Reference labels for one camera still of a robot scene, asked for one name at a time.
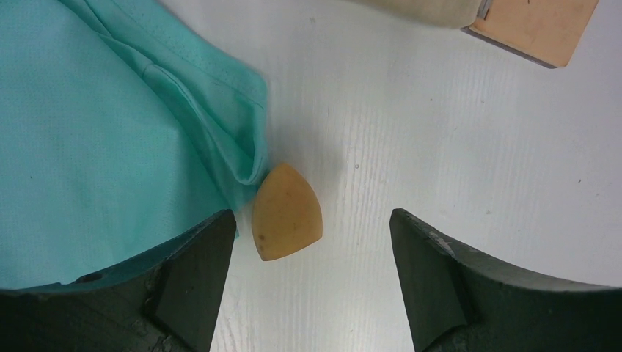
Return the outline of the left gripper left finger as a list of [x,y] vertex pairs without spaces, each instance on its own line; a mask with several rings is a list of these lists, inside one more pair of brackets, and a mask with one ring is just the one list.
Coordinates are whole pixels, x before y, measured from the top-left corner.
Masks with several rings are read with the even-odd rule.
[[208,351],[236,234],[231,210],[76,281],[1,291],[3,351]]

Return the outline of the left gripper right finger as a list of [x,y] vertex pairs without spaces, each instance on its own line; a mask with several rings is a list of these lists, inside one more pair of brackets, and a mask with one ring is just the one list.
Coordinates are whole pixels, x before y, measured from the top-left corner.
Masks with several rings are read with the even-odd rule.
[[621,289],[492,257],[395,209],[392,251],[416,351],[619,351]]

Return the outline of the orange teardrop makeup sponge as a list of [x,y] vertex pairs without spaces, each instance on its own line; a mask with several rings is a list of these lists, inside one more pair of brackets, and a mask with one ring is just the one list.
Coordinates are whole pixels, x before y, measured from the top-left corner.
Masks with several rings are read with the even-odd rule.
[[252,235],[263,261],[287,257],[323,237],[318,198],[290,164],[277,165],[261,184],[252,209]]

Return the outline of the tan square compact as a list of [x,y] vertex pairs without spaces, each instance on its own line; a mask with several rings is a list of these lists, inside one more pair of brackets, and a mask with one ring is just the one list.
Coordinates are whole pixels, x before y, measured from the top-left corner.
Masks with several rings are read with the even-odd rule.
[[549,69],[566,67],[598,0],[482,1],[462,31]]

